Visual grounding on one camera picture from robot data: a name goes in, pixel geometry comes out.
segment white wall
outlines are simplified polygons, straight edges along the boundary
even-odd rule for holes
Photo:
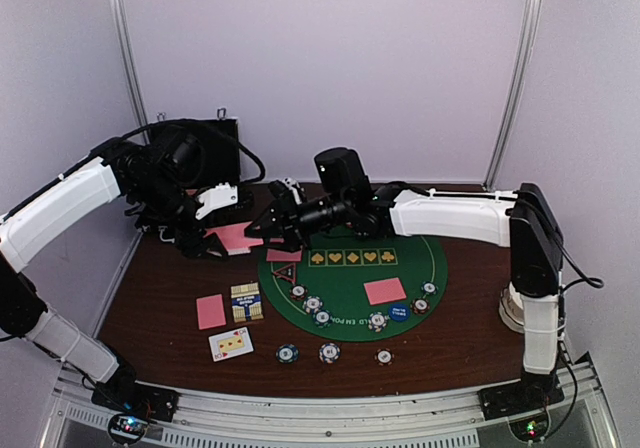
[[[133,128],[108,0],[0,0],[0,212],[106,138]],[[85,330],[134,231],[115,203],[40,253],[27,275]],[[19,340],[0,345],[0,446],[35,446],[59,366]]]
[[[150,120],[227,106],[271,179],[342,145],[375,180],[484,178],[524,0],[124,1]]]
[[[640,0],[544,0],[499,186],[537,182],[605,291],[567,294],[568,333],[591,351],[624,446],[640,413]]]

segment red triangle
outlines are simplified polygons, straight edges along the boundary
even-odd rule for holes
[[[273,276],[276,278],[280,278],[281,280],[288,281],[289,283],[295,284],[296,282],[296,264],[290,263],[288,265],[283,266],[282,268],[278,268],[273,272]]]

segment wooden table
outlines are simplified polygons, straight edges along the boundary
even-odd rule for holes
[[[478,187],[464,187],[477,191]],[[310,194],[318,186],[307,187]],[[255,188],[254,217],[270,201]],[[263,297],[265,319],[249,323],[255,352],[213,363],[208,337],[238,326],[229,287],[258,281],[258,254],[228,262],[188,260],[146,235],[118,290],[100,339],[120,352],[146,382],[256,396],[354,397],[450,390],[519,377],[523,338],[498,316],[509,281],[509,251],[466,240],[441,239],[449,263],[447,292],[435,312],[411,331],[381,342],[345,343],[340,360],[324,365],[325,340],[286,321]],[[222,293],[228,324],[198,330],[197,298]],[[293,343],[300,359],[282,365],[278,346]],[[390,366],[374,353],[389,348]]]

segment green poker mat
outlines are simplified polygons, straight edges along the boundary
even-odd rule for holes
[[[296,263],[297,284],[307,287],[308,296],[318,296],[323,309],[332,315],[332,323],[320,328],[313,316],[302,309],[302,301],[289,296],[293,286],[277,278],[273,272],[290,265],[267,262],[266,250],[260,256],[260,286],[271,304],[297,327],[324,339],[349,342],[383,340],[411,330],[425,321],[445,293],[447,284],[447,260],[440,243],[432,237],[393,237],[377,240],[358,240],[347,228],[336,228],[328,234],[312,237],[313,249],[303,252]],[[364,283],[399,278],[406,293],[403,300],[370,305]],[[424,282],[434,283],[435,295],[425,296],[421,291]],[[430,310],[416,315],[409,309],[409,318],[396,322],[389,318],[389,307],[402,303],[409,308],[411,301],[425,298]],[[380,333],[368,328],[371,313],[382,312],[387,317],[387,327]]]

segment poker table layout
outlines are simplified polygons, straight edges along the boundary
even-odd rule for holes
[[[480,191],[474,185],[433,187]],[[322,194],[316,184],[305,189],[309,198]],[[255,208],[234,221],[253,219],[269,203],[266,186],[253,191]],[[352,253],[358,260],[347,259]],[[366,253],[376,253],[375,259],[369,255],[368,265]],[[287,263],[267,263],[265,254],[264,248],[254,248],[251,254],[227,262],[189,260],[157,236],[143,236],[99,339],[133,364],[141,381],[238,395],[382,396],[519,377],[523,338],[498,316],[499,294],[509,281],[508,249],[452,238],[362,242],[340,233],[314,238],[313,250],[303,253],[297,263],[296,281],[331,311],[333,322],[323,328],[304,310],[304,315],[298,311],[303,302],[289,297],[292,283],[274,280],[273,271]],[[406,294],[399,303],[410,306],[415,298],[428,299],[426,314],[410,312],[407,320],[397,322],[388,317],[393,303],[369,304],[364,283],[394,277]],[[258,281],[264,319],[234,323],[230,287]],[[437,286],[435,296],[423,296],[424,282]],[[198,330],[196,299],[218,293],[223,295],[226,326]],[[360,320],[378,311],[387,315],[388,325],[376,333]],[[255,351],[214,363],[208,338],[240,326],[248,327]],[[331,341],[340,347],[340,358],[323,364],[318,350]],[[296,362],[278,362],[276,350],[283,344],[298,348]],[[393,353],[391,365],[376,363],[379,349]]]

